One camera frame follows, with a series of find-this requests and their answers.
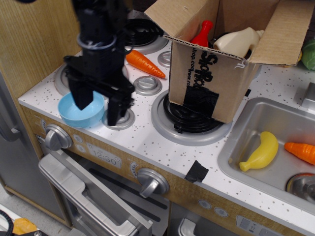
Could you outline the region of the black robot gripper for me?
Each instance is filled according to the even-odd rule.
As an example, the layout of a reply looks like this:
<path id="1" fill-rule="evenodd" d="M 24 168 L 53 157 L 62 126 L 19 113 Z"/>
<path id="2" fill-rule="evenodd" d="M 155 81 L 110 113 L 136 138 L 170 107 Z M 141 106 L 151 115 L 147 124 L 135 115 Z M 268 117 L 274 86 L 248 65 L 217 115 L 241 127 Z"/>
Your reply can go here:
<path id="1" fill-rule="evenodd" d="M 134 86 L 123 75 L 125 57 L 124 41 L 95 49 L 83 47 L 81 56 L 64 57 L 72 70 L 68 84 L 76 106 L 86 108 L 93 101 L 94 91 L 108 97 L 109 126 L 115 126 L 134 102 Z"/>

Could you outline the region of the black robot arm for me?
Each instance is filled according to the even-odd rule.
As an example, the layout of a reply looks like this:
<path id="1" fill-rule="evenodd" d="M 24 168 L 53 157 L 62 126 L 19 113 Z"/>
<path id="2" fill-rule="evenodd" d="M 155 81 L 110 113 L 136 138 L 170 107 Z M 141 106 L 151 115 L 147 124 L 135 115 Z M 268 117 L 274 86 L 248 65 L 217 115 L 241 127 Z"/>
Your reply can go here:
<path id="1" fill-rule="evenodd" d="M 2 34 L 12 40 L 3 65 L 14 96 L 26 93 L 66 65 L 79 109 L 98 92 L 108 99 L 107 124 L 115 126 L 133 104 L 134 86 L 123 74 L 129 9 L 122 0 L 4 0 Z"/>

